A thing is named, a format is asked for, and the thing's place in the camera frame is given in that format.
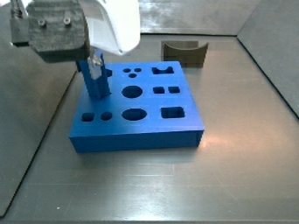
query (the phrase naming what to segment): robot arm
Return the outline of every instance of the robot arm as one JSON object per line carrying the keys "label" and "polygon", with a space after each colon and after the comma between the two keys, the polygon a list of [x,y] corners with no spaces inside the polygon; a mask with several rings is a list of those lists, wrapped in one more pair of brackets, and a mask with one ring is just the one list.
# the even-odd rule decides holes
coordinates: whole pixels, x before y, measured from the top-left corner
{"label": "robot arm", "polygon": [[23,0],[23,7],[28,18],[12,18],[12,42],[21,31],[47,62],[84,60],[89,46],[124,55],[139,43],[137,0]]}

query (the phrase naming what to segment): blue block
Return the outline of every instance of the blue block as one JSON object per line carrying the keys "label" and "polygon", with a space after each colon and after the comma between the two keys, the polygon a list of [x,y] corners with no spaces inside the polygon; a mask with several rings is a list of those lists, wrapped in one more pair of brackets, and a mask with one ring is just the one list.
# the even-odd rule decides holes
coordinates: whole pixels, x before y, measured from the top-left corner
{"label": "blue block", "polygon": [[198,146],[204,126],[179,62],[107,64],[111,95],[84,87],[69,140],[76,152]]}

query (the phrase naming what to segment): white robot part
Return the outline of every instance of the white robot part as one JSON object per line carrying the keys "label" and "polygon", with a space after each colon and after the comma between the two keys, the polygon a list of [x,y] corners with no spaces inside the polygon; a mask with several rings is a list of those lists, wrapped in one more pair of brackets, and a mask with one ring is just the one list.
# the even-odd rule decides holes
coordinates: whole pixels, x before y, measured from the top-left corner
{"label": "white robot part", "polygon": [[[32,0],[23,0],[27,7]],[[125,55],[140,41],[140,14],[137,0],[79,0],[87,22],[89,44]]]}

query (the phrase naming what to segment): square hole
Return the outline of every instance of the square hole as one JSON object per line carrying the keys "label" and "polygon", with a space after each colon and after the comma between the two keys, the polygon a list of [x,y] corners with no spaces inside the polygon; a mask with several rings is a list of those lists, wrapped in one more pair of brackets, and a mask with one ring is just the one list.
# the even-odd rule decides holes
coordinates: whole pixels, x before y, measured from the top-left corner
{"label": "square hole", "polygon": [[89,122],[92,122],[93,121],[93,119],[95,119],[95,113],[84,113],[83,115],[81,115],[81,121],[84,122],[84,123],[89,123]]}
{"label": "square hole", "polygon": [[174,108],[161,108],[161,116],[163,118],[183,118],[184,111],[182,107]]}
{"label": "square hole", "polygon": [[153,93],[157,95],[164,94],[164,88],[163,87],[153,87]]}
{"label": "square hole", "polygon": [[179,94],[180,93],[180,88],[179,87],[168,87],[170,93],[171,94]]}

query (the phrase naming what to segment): black cable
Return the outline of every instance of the black cable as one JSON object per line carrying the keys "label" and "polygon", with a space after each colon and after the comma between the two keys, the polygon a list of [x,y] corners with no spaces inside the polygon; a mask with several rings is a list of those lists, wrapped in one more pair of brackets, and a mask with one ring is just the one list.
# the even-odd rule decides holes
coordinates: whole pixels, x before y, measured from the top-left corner
{"label": "black cable", "polygon": [[19,2],[17,0],[11,0],[11,15],[12,15],[12,18],[23,18],[23,11],[20,9],[20,5],[19,5]]}

